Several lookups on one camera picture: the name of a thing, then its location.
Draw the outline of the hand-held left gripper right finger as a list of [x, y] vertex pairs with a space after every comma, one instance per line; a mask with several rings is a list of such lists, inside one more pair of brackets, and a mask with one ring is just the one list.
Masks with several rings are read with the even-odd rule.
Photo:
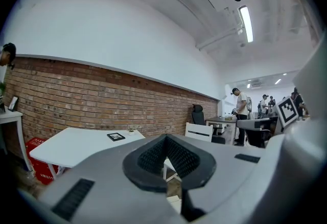
[[281, 136], [266, 148], [209, 143], [178, 137], [215, 158], [216, 168], [204, 186], [188, 190], [202, 216], [194, 223], [278, 223], [281, 221]]

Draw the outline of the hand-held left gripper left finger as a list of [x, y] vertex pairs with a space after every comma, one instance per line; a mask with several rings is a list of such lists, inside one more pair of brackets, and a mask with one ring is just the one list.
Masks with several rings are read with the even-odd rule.
[[186, 223], [167, 200], [164, 160], [186, 153], [184, 136], [163, 134], [97, 152], [39, 197], [53, 223]]

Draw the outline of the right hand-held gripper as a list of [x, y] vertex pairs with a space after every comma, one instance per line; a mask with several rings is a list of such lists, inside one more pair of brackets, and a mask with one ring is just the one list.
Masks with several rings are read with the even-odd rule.
[[251, 146], [266, 147], [270, 138], [285, 133], [298, 118], [292, 98], [287, 97], [272, 108], [268, 117], [238, 120], [237, 127], [245, 129], [246, 140]]

